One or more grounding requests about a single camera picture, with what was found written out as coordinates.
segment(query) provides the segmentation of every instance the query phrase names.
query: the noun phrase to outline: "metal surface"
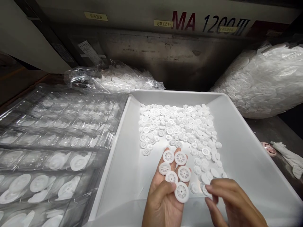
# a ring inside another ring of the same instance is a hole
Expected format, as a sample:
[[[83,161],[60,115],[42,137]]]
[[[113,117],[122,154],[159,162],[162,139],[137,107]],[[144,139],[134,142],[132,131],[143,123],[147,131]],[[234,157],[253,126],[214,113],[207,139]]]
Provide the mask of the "metal surface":
[[[294,133],[279,117],[266,119],[245,119],[259,141],[270,143],[282,142],[286,148],[297,155],[303,157],[303,140]],[[288,182],[303,200],[303,178],[295,178],[292,173],[292,167],[286,162],[281,153],[277,151],[277,156],[272,157],[275,164],[286,177]]]

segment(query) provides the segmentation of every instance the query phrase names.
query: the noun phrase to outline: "left hand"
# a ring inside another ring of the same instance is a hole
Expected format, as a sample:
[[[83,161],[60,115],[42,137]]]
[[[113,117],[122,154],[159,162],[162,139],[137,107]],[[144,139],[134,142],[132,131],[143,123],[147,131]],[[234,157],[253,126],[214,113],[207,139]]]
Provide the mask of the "left hand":
[[[161,156],[148,192],[142,227],[181,226],[184,203],[180,203],[175,197],[176,184],[167,182],[165,176],[159,173],[159,165],[163,162],[163,156]],[[176,169],[177,163],[175,161],[170,166],[172,171],[178,172],[179,166]]]

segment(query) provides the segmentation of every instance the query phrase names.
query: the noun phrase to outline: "yellow label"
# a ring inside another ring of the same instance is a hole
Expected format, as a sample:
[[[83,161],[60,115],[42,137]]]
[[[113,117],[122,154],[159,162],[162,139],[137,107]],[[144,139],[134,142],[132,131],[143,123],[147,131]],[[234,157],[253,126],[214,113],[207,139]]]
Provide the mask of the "yellow label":
[[[106,14],[96,14],[90,12],[84,12],[84,14],[87,19],[108,21]]]
[[[236,32],[238,27],[225,27],[225,26],[220,26],[219,32],[230,32],[234,33]]]
[[[166,21],[166,20],[154,20],[154,26],[173,27],[174,22],[173,21]]]

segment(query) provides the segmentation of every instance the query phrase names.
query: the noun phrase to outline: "white sticker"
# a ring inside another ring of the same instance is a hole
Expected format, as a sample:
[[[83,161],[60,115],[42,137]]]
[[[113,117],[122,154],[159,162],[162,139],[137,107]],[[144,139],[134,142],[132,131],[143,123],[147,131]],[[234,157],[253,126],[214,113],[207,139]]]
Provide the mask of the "white sticker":
[[[78,44],[78,47],[86,54],[86,56],[95,64],[98,65],[102,62],[101,58],[87,40]]]

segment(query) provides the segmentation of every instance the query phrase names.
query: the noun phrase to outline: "bag of white plastic parts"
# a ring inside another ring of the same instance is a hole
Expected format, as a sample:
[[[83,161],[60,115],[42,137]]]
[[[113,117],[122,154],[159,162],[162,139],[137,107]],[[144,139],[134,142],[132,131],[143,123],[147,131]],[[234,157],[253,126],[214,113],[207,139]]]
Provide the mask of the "bag of white plastic parts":
[[[148,71],[132,69],[114,62],[108,69],[77,67],[65,72],[64,81],[70,87],[88,88],[93,92],[129,93],[136,90],[164,90]]]
[[[303,45],[245,50],[210,91],[227,94],[246,118],[283,113],[303,102]]]

